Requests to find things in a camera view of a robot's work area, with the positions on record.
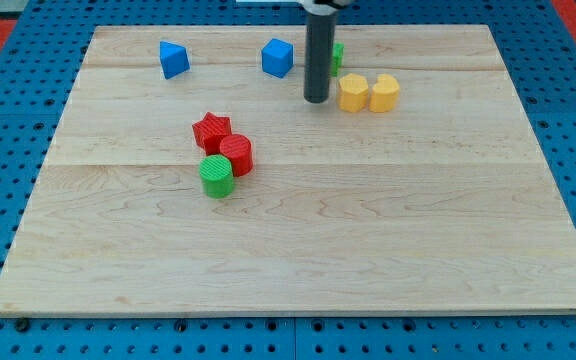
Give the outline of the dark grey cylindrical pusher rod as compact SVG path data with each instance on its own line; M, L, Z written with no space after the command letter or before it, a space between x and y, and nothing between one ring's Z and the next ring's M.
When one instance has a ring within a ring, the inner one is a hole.
M329 98L336 22L336 12L307 15L303 95L313 104Z

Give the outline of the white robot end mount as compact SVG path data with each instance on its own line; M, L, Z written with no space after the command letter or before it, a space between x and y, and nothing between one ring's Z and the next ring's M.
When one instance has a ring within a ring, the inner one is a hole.
M297 0L307 12L336 12L354 3L354 0Z

